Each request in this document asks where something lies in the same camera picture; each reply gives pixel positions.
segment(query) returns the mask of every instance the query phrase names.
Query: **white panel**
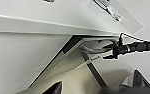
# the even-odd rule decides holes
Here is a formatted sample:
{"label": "white panel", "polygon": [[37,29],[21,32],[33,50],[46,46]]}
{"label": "white panel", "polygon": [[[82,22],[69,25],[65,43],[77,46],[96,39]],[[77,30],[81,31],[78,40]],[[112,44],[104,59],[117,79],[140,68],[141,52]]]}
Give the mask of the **white panel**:
{"label": "white panel", "polygon": [[56,0],[54,3],[47,3],[44,0],[0,0],[0,15],[34,22],[91,29],[93,31],[128,33],[119,22],[92,0]]}
{"label": "white panel", "polygon": [[27,89],[70,37],[0,33],[0,94]]}

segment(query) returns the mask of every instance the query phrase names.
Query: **white wall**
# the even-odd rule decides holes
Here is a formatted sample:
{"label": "white wall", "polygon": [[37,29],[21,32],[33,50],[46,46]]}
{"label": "white wall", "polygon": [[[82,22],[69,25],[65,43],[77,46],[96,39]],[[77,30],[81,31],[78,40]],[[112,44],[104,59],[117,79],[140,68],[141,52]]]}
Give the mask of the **white wall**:
{"label": "white wall", "polygon": [[[150,40],[150,0],[118,1],[144,26],[133,35],[144,40]],[[150,52],[120,56],[119,60],[139,69],[150,82]]]}
{"label": "white wall", "polygon": [[0,33],[0,94],[27,89],[70,37]]}

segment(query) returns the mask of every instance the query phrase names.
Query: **gray wall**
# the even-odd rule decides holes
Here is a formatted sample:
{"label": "gray wall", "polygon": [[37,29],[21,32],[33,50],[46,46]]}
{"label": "gray wall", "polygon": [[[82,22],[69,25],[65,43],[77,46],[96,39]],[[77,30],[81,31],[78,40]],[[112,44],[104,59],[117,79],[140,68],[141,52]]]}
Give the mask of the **gray wall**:
{"label": "gray wall", "polygon": [[[144,27],[133,34],[150,40],[150,0],[118,0]],[[150,52],[120,56],[119,61],[139,69],[150,82]]]}

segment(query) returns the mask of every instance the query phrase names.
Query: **black wire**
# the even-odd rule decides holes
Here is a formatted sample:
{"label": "black wire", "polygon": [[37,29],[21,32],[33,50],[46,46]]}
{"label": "black wire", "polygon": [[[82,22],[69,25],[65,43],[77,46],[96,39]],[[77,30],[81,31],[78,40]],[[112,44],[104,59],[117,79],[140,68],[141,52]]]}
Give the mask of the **black wire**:
{"label": "black wire", "polygon": [[100,6],[103,10],[106,10],[105,8],[103,8],[96,0],[93,0],[98,6]]}
{"label": "black wire", "polygon": [[133,39],[135,39],[135,40],[144,41],[144,40],[142,40],[142,39],[135,38],[135,37],[130,36],[130,35],[127,35],[127,34],[125,34],[125,33],[121,33],[121,34],[120,34],[120,38],[122,38],[122,35],[125,35],[125,36],[127,36],[127,37],[133,38]]}

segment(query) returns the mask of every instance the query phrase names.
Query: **white shelf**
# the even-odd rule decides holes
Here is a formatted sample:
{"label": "white shelf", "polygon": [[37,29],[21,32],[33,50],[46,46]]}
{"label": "white shelf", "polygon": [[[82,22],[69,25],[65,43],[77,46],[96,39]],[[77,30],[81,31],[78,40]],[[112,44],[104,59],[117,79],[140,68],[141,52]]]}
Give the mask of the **white shelf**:
{"label": "white shelf", "polygon": [[56,0],[54,3],[0,0],[0,32],[70,35],[128,33],[121,23],[92,0]]}

